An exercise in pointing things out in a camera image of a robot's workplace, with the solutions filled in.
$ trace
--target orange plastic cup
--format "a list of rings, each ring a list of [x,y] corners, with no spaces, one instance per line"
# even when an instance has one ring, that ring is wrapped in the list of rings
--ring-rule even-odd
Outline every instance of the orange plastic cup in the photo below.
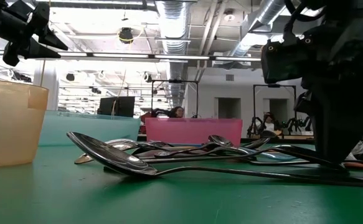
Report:
[[[39,86],[0,81],[0,166],[35,158],[48,94]]]

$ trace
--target metal spoon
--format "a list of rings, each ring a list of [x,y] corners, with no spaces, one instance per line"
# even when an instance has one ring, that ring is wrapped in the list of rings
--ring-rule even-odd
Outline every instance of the metal spoon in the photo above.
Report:
[[[157,152],[155,153],[155,158],[170,158],[176,154],[180,154],[180,153],[186,153],[186,152],[191,152],[197,149],[185,149],[185,150],[180,150],[180,151],[166,151],[166,152]],[[209,154],[218,154],[219,152],[235,152],[237,154],[240,155],[246,155],[249,154],[249,152],[243,150],[243,149],[237,149],[237,148],[231,148],[231,147],[217,147],[215,149],[212,149],[210,151],[207,151],[205,153],[201,153],[201,154],[192,154],[192,155],[185,155],[185,156],[179,156],[179,157],[197,157],[197,156],[208,156]]]
[[[133,147],[136,147],[138,143],[136,141],[130,140],[130,139],[115,139],[115,140],[109,140],[105,142],[109,144],[110,146],[113,146],[119,150],[127,150],[131,149]],[[88,156],[87,154],[82,154],[75,160],[75,164],[84,164],[93,161],[94,159]]]
[[[220,152],[220,151],[231,151],[231,152],[236,152],[238,154],[252,154],[252,153],[257,152],[257,150],[253,150],[253,149],[249,149],[249,148],[245,148],[245,147],[240,147],[240,148],[233,147],[232,142],[230,142],[228,139],[225,139],[225,138],[223,138],[221,136],[211,135],[211,136],[209,136],[209,140],[211,142],[214,142],[214,143],[216,143],[218,145],[223,146],[223,148],[213,149],[213,150],[207,151],[206,153],[203,153],[203,154],[185,155],[183,157],[207,156],[209,154],[212,154],[212,153],[215,153],[215,152]],[[252,146],[260,147],[261,145],[265,144],[269,140],[270,140],[270,138],[258,141],[256,143],[253,143]],[[169,158],[169,157],[175,156],[176,154],[185,153],[185,152],[186,151],[184,151],[184,150],[169,151],[169,152],[158,152],[158,153],[155,154],[155,157],[156,158]],[[267,158],[270,158],[270,159],[278,160],[278,161],[292,161],[292,160],[298,159],[296,157],[277,156],[277,155],[273,155],[273,154],[265,153],[265,152],[261,153],[261,155],[263,155],[263,156],[265,156]]]
[[[112,143],[115,144],[115,142],[122,142],[123,144],[130,144],[129,146],[132,146],[132,144],[138,144],[136,141],[133,140],[129,140],[129,139],[118,139],[118,140],[112,140]],[[217,152],[223,151],[224,147],[218,148]],[[238,150],[234,150],[234,152],[236,153],[243,153],[242,156],[216,156],[216,157],[202,157],[202,154],[191,154],[191,155],[185,155],[185,156],[177,156],[177,157],[173,157],[173,158],[169,158],[169,159],[157,159],[155,157],[145,157],[145,158],[140,158],[143,159],[145,162],[150,163],[150,164],[154,164],[154,163],[168,163],[168,162],[190,162],[190,161],[211,161],[211,160],[224,160],[224,159],[253,159],[254,156],[257,156],[259,154],[263,154],[264,152],[268,152],[268,151],[276,151],[276,152],[280,152],[283,154],[287,154],[290,156],[294,156],[296,158],[300,158],[300,159],[304,159],[306,161],[308,161],[309,163],[313,163],[313,164],[321,164],[323,166],[329,167],[331,169],[336,169],[336,170],[342,170],[342,171],[346,171],[346,168],[341,165],[341,164],[335,164],[329,161],[326,161],[320,157],[318,157],[318,155],[316,154],[315,151],[309,150],[309,149],[305,149],[302,147],[297,147],[297,146],[290,146],[290,145],[280,145],[280,146],[276,146],[276,147],[271,147],[268,149],[262,149],[260,151],[254,151],[253,153],[247,153],[244,151],[238,151]],[[304,161],[289,161],[289,163],[291,165],[297,165],[297,164],[307,164],[307,162]]]
[[[221,154],[219,154],[219,152],[221,152],[221,151],[236,152],[237,154],[249,154],[245,149],[241,150],[241,149],[238,149],[238,148],[235,148],[235,147],[228,147],[229,143],[231,143],[231,142],[229,142],[228,144],[224,144],[223,142],[218,141],[217,139],[215,139],[215,137],[216,136],[214,136],[214,135],[209,136],[209,142],[207,144],[204,144],[203,146],[197,147],[195,149],[185,149],[185,150],[180,150],[180,151],[158,152],[154,156],[157,157],[157,158],[169,158],[169,157],[172,157],[172,156],[174,156],[176,154],[187,153],[187,152],[200,150],[200,149],[203,149],[206,152],[203,153],[203,154],[193,154],[193,155],[194,156],[206,156],[206,155],[209,155],[209,154],[221,155]],[[251,146],[253,148],[257,148],[257,147],[262,146],[263,144],[265,144],[269,140],[270,139],[264,139],[264,140],[259,139],[259,140],[256,140],[256,141],[252,142],[251,144],[249,144],[249,146]]]
[[[228,148],[234,148],[237,149],[234,144],[232,144],[232,142],[222,136],[218,136],[218,135],[211,135],[209,136],[209,139],[213,142],[216,142],[217,144],[220,144],[224,147],[228,147]],[[270,138],[265,138],[263,139],[263,142],[261,145],[267,143],[270,140]],[[250,146],[245,146],[245,147],[239,147],[238,149],[243,149],[246,150],[249,153],[254,153],[257,152],[257,150],[253,150],[253,148],[251,148]],[[273,159],[276,161],[293,161],[293,160],[297,160],[299,158],[296,157],[290,157],[290,156],[280,156],[280,155],[274,155],[274,154],[270,154],[270,153],[261,153],[262,156],[267,157],[269,159]]]
[[[170,150],[170,149],[166,149],[165,147],[162,147],[162,146],[165,146],[168,144],[165,142],[161,142],[161,141],[140,144],[131,139],[115,139],[115,140],[107,141],[106,143],[119,150],[122,150],[122,151],[137,148],[137,150],[135,150],[132,154],[139,154],[139,153],[148,152],[150,150],[155,150],[155,149],[159,149],[162,151]],[[93,158],[91,158],[90,156],[88,156],[87,154],[84,153],[79,158],[77,158],[74,163],[76,165],[79,165],[79,164],[91,162],[93,160],[94,160]]]
[[[80,133],[67,133],[67,136],[86,154],[96,159],[108,168],[122,174],[136,177],[153,178],[164,174],[181,172],[186,170],[201,170],[208,172],[220,172],[228,174],[249,175],[255,177],[267,177],[295,182],[308,182],[312,184],[348,185],[363,187],[363,177],[334,176],[323,177],[319,175],[282,174],[273,172],[256,172],[248,170],[218,169],[209,167],[178,167],[159,172],[146,162],[131,156],[124,151],[116,149],[104,142],[93,139]]]

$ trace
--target person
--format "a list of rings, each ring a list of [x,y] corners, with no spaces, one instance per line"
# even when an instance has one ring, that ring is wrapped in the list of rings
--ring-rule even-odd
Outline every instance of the person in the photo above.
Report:
[[[169,118],[182,118],[184,117],[184,109],[181,106],[177,106],[170,110]]]
[[[266,133],[274,133],[275,136],[282,133],[279,122],[275,119],[274,114],[267,112],[263,117],[263,124],[258,123],[258,133],[261,134],[263,131]]]

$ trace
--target ceiling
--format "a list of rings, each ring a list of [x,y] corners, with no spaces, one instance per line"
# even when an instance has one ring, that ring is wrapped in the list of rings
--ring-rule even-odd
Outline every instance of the ceiling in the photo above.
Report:
[[[154,11],[137,11],[127,8],[107,7],[97,9],[85,6],[94,0],[51,0],[49,27],[69,47],[70,52],[116,52],[116,53],[142,53],[142,54],[163,54],[161,42],[161,30],[159,27],[159,16]],[[24,0],[30,6],[35,5],[36,0]],[[199,0],[191,4],[190,18],[188,22],[187,54],[194,55],[199,51],[202,36],[205,30],[205,18],[208,14],[212,0]],[[225,14],[217,15],[222,17],[219,28],[216,32],[216,39],[210,47],[210,54],[214,52],[227,52],[232,50],[240,39],[240,25],[248,13],[258,9],[260,0],[229,0],[226,4],[228,12],[234,15],[233,20],[226,20]],[[124,44],[118,38],[122,27],[132,28],[134,41],[131,44]],[[0,50],[4,49],[7,42],[0,39]],[[12,69],[23,75],[31,77],[35,73],[37,64],[34,60],[21,60],[16,68],[12,68],[2,62],[0,58],[0,79],[11,79]],[[84,111],[94,113],[97,110],[99,99],[102,96],[110,95],[134,95],[136,102],[141,106],[136,113],[142,113],[140,109],[150,106],[151,84],[143,79],[144,74],[150,74],[155,79],[167,79],[166,62],[102,62],[86,60],[59,60],[58,67],[64,72],[60,74],[60,86],[73,86],[73,88],[61,88],[60,104],[73,111]],[[204,73],[202,80],[207,82],[213,78],[210,73],[223,74],[226,71],[222,68],[211,68]],[[66,74],[75,75],[75,81],[66,79]],[[261,79],[261,70],[253,72],[252,80]],[[101,94],[92,93],[89,85],[102,86]],[[119,87],[129,87],[129,91],[119,91]],[[163,83],[159,89],[154,107],[168,109],[171,107],[169,100],[169,85]]]

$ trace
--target black monitor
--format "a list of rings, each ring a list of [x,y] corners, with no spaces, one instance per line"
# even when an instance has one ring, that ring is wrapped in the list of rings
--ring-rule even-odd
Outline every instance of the black monitor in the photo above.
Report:
[[[115,116],[133,117],[135,96],[119,96],[101,98],[99,114],[112,115],[112,107]]]

